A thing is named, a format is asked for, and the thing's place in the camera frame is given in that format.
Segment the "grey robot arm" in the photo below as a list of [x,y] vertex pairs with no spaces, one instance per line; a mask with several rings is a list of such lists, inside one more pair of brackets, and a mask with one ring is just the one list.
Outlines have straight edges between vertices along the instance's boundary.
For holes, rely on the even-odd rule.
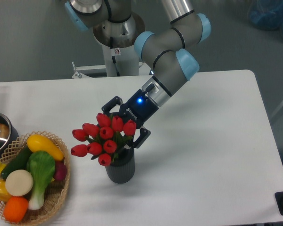
[[139,63],[146,63],[152,77],[126,103],[115,97],[102,108],[111,115],[118,105],[118,115],[132,120],[140,136],[128,143],[138,148],[150,135],[143,127],[171,96],[199,70],[199,64],[186,50],[205,40],[211,24],[204,14],[194,12],[188,0],[165,0],[163,8],[171,28],[156,35],[145,30],[143,20],[132,11],[129,0],[68,0],[66,11],[82,31],[93,30],[102,46],[108,77],[137,75]]

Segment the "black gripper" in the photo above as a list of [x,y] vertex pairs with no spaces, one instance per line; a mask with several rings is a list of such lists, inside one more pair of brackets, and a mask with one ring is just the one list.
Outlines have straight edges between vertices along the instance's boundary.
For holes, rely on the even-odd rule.
[[[111,110],[119,106],[117,112]],[[140,129],[140,135],[135,141],[130,141],[125,145],[126,149],[140,148],[145,140],[150,136],[151,132],[143,126],[157,110],[158,107],[146,96],[146,93],[139,89],[131,96],[126,103],[123,103],[122,98],[115,96],[101,108],[103,114],[110,116],[120,116],[124,123],[132,120],[136,123],[136,128]]]

